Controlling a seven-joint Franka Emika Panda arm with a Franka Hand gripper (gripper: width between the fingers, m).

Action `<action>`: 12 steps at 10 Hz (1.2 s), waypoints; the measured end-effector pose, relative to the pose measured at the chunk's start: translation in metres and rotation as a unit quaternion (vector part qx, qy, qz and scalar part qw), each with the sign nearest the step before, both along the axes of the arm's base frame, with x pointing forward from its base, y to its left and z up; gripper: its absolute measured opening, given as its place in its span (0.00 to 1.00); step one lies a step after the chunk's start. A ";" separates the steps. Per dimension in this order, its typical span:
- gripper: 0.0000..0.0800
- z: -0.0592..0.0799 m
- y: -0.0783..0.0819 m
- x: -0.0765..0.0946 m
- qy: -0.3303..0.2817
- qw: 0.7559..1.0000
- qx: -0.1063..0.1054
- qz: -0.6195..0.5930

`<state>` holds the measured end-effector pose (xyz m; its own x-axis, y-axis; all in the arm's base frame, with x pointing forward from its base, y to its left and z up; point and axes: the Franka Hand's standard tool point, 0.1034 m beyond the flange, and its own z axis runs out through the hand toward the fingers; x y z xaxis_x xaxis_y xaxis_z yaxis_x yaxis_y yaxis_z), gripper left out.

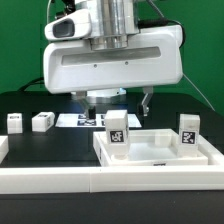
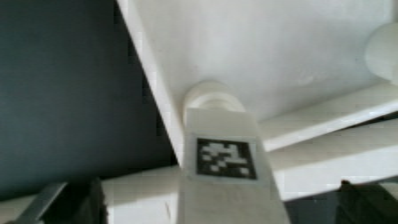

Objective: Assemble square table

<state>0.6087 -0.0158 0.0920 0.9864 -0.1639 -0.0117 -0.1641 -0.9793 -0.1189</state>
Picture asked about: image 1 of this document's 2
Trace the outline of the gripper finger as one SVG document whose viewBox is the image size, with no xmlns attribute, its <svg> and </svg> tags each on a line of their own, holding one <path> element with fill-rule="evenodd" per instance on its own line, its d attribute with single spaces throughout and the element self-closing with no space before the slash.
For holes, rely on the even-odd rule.
<svg viewBox="0 0 224 224">
<path fill-rule="evenodd" d="M 80 104 L 87 119 L 96 118 L 96 108 L 94 106 L 91 106 L 90 103 L 87 101 L 86 91 L 72 92 L 71 95 L 72 99 Z"/>
<path fill-rule="evenodd" d="M 148 104 L 153 96 L 153 87 L 152 86 L 144 87 L 143 93 L 144 93 L 144 97 L 138 106 L 138 113 L 141 116 L 147 116 L 149 113 Z"/>
</svg>

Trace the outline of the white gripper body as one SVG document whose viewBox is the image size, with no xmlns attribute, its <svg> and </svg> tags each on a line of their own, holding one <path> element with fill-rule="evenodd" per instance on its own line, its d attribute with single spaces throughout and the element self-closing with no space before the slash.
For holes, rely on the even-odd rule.
<svg viewBox="0 0 224 224">
<path fill-rule="evenodd" d="M 51 93 L 175 84 L 183 75 L 179 25 L 143 29 L 123 49 L 94 51 L 88 40 L 49 44 L 43 56 Z"/>
</svg>

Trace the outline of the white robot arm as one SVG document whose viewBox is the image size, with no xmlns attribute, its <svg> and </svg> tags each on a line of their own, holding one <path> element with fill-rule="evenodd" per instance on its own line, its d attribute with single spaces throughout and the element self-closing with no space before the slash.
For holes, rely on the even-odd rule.
<svg viewBox="0 0 224 224">
<path fill-rule="evenodd" d="M 137 17 L 136 0 L 63 0 L 66 14 L 45 26 L 46 88 L 73 93 L 88 118 L 89 91 L 174 84 L 183 76 L 180 25 Z"/>
</svg>

